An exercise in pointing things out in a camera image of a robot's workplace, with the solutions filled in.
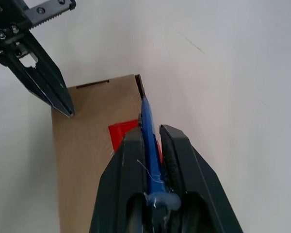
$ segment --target cardboard box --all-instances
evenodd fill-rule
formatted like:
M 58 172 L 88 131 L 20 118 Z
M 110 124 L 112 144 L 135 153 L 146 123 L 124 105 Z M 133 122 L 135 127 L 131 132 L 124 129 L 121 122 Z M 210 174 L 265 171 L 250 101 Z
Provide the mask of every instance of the cardboard box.
M 109 125 L 138 118 L 135 76 L 69 88 L 76 115 L 52 110 L 62 233 L 88 233 L 99 179 L 111 159 Z

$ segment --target white wall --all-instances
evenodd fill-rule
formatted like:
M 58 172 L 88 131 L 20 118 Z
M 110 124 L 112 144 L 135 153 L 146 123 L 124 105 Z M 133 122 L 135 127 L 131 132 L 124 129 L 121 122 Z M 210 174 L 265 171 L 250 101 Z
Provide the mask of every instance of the white wall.
M 141 73 L 157 133 L 189 136 L 244 232 L 291 231 L 291 0 L 78 0 L 32 33 L 69 86 Z M 49 108 L 0 66 L 0 232 L 58 232 L 57 212 Z

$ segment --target brown cardboard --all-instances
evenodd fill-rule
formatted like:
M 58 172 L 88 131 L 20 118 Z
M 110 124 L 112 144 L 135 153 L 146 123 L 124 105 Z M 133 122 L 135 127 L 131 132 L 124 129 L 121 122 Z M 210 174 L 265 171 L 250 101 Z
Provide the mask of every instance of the brown cardboard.
M 99 179 L 112 156 L 108 126 L 138 118 L 134 75 L 69 88 L 76 115 L 52 110 L 62 233 L 88 233 Z

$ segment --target metal bracket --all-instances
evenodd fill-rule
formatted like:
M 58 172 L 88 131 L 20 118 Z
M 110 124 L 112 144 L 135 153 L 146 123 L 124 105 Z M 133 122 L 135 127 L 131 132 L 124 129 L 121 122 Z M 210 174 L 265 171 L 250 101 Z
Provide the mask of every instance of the metal bracket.
M 49 0 L 33 8 L 23 0 L 0 0 L 0 63 L 31 93 L 68 117 L 75 110 L 61 72 L 29 29 L 75 7 L 74 0 Z M 28 54 L 35 67 L 20 62 Z

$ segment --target white surface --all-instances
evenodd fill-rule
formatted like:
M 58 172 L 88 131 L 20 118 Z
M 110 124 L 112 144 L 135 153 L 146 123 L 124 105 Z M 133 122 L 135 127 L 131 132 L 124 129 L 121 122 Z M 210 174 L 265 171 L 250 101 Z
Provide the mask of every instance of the white surface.
M 291 0 L 77 4 L 33 30 L 67 85 L 141 73 L 243 231 L 291 232 Z M 58 232 L 54 163 L 49 108 L 0 67 L 0 232 Z

